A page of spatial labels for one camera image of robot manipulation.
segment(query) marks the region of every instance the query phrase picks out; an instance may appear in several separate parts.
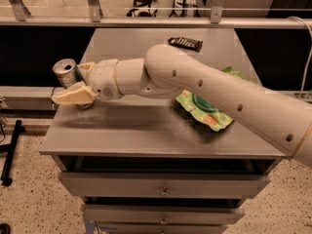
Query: silver can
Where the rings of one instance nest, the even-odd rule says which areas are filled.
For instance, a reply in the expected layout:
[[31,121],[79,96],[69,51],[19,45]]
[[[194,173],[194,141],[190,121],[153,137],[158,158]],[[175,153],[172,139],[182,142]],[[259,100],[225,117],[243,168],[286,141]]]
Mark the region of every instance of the silver can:
[[83,81],[83,77],[77,67],[76,61],[72,58],[65,58],[58,61],[53,71],[58,77],[61,85],[68,89],[71,85]]

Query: gray table top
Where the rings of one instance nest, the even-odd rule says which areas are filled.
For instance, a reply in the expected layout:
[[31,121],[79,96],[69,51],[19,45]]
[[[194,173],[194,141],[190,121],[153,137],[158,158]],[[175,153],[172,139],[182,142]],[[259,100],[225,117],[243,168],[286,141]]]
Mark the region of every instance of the gray table top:
[[[195,59],[222,69],[231,65],[257,80],[234,30],[97,29],[82,61],[141,58],[170,37],[203,40]],[[92,108],[61,106],[40,148],[42,154],[140,157],[279,157],[273,146],[237,122],[214,133],[185,117],[176,101],[126,96]]]

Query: terrazzo floor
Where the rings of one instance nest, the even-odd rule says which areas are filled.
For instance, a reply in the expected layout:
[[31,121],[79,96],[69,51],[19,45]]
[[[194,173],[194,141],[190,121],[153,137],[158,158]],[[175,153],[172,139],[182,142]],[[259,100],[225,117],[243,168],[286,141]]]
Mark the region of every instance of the terrazzo floor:
[[[15,120],[9,119],[7,134]],[[9,223],[12,234],[85,233],[82,201],[58,181],[59,167],[54,160],[38,152],[51,120],[22,121],[26,132],[19,138],[11,170],[13,183],[0,187],[0,222]],[[285,160],[270,178],[267,187],[243,204],[246,215],[224,234],[312,233],[312,170]]]

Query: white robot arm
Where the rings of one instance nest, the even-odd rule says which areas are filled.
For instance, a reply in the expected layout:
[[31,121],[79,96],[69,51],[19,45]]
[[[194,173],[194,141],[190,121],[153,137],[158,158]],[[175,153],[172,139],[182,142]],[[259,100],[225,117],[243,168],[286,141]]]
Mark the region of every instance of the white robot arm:
[[156,45],[145,58],[100,62],[83,76],[100,99],[175,98],[188,90],[312,168],[311,104],[206,66],[178,48]]

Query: green chip bag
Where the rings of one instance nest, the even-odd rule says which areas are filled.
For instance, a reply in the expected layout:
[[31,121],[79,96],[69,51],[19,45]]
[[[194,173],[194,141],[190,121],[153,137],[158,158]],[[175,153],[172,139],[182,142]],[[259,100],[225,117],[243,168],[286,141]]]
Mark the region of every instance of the green chip bag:
[[[233,71],[230,66],[224,68],[222,71],[245,80],[242,72]],[[186,111],[190,112],[197,121],[208,125],[215,132],[225,129],[233,122],[232,118],[191,92],[183,91],[176,100]]]

